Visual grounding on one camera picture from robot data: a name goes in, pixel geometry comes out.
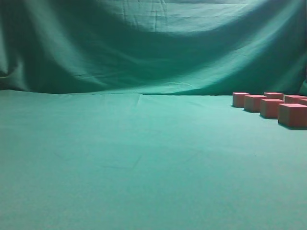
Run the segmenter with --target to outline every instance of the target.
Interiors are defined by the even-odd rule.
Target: green fabric backdrop
[[[46,93],[298,93],[306,79],[305,4],[0,0],[0,85]]]

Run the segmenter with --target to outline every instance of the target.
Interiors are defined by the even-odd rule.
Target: green tablecloth
[[[0,229],[305,229],[307,131],[231,102],[1,91]]]

